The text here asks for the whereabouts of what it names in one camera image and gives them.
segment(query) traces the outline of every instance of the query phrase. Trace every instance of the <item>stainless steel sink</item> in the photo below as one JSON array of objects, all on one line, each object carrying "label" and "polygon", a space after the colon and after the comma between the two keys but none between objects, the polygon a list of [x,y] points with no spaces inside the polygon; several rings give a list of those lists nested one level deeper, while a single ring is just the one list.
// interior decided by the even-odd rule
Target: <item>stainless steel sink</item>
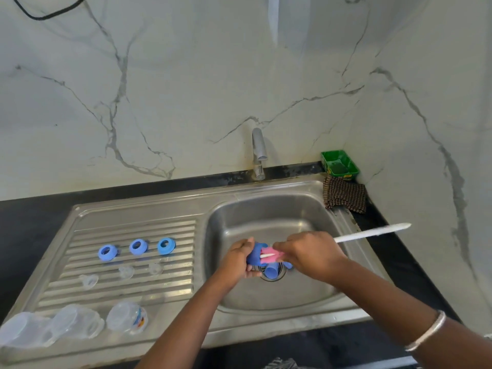
[{"label": "stainless steel sink", "polygon": [[[215,208],[205,234],[205,272],[209,277],[231,243],[250,235],[273,244],[303,231],[340,235],[335,217],[316,198],[302,193],[276,194],[225,203]],[[292,269],[276,282],[242,280],[222,301],[234,310],[283,310],[305,306],[337,295],[334,287]]]},{"label": "stainless steel sink", "polygon": [[[7,318],[21,311],[53,316],[70,303],[86,305],[105,318],[111,306],[130,299],[145,307],[149,325],[138,335],[104,329],[87,341],[62,339],[48,348],[24,351],[3,348],[0,367],[92,367],[141,357],[237,239],[253,235],[271,244],[304,230],[332,235],[358,231],[346,209],[324,209],[323,178],[310,175],[74,207]],[[176,240],[172,254],[158,254],[157,242],[163,237]],[[139,257],[128,250],[136,238],[149,242]],[[102,263],[97,251],[107,243],[117,245],[121,254]],[[351,259],[389,280],[365,239],[342,246]],[[153,262],[160,262],[161,275],[148,272]],[[135,268],[131,279],[119,278],[122,264]],[[96,274],[99,281],[85,291],[81,274]],[[219,305],[204,347],[369,318],[329,285],[296,270],[280,275],[274,282],[241,281]]]}]

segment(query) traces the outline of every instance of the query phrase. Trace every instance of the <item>silver bangle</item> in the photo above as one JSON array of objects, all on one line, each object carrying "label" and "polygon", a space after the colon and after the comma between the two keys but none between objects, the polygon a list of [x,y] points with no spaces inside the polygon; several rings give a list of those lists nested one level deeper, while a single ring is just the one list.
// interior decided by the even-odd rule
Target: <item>silver bangle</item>
[{"label": "silver bangle", "polygon": [[432,326],[425,333],[423,333],[422,336],[418,338],[415,342],[410,343],[408,346],[405,346],[405,351],[406,352],[415,351],[429,337],[437,333],[437,331],[442,328],[445,321],[446,321],[446,313],[440,310],[439,316],[437,317],[436,321],[432,324]]}]

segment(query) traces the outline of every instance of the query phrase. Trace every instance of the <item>black countertop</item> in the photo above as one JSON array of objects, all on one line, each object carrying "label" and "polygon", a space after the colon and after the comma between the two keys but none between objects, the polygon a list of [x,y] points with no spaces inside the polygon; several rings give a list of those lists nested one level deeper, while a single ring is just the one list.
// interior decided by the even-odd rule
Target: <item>black countertop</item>
[{"label": "black countertop", "polygon": [[[267,180],[320,172],[321,163],[265,168]],[[72,206],[248,182],[253,182],[250,171],[239,171],[0,202],[0,319],[15,303]],[[370,202],[365,214],[353,215],[362,230],[387,224]],[[459,321],[396,235],[380,235],[368,241],[397,287]],[[195,368],[256,369],[275,357],[293,358],[300,366],[343,368],[406,356],[403,348],[392,343],[374,322],[366,321],[201,350]],[[107,368],[133,368],[135,364]]]}]

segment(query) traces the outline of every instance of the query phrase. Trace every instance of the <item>green plastic box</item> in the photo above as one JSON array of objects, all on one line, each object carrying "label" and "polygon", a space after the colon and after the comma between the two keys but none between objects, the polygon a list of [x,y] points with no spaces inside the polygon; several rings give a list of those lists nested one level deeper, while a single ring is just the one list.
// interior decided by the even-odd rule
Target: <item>green plastic box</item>
[{"label": "green plastic box", "polygon": [[321,153],[321,163],[326,172],[335,177],[350,181],[359,174],[359,169],[343,150],[324,151]]}]

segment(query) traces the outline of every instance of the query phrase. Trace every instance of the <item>white brush handle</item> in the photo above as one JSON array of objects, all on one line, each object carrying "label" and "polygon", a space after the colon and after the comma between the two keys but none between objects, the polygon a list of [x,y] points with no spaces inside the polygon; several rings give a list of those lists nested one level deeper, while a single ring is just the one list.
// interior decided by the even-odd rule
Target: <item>white brush handle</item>
[{"label": "white brush handle", "polygon": [[364,230],[362,232],[357,232],[357,233],[352,233],[352,234],[347,234],[347,235],[341,235],[340,237],[335,237],[333,239],[335,240],[336,243],[358,240],[360,238],[372,237],[373,235],[381,235],[381,234],[385,234],[385,233],[396,232],[396,231],[402,230],[402,229],[407,229],[410,227],[410,225],[412,225],[412,224],[400,223],[400,224],[386,225],[386,226],[382,226],[379,228]]}]

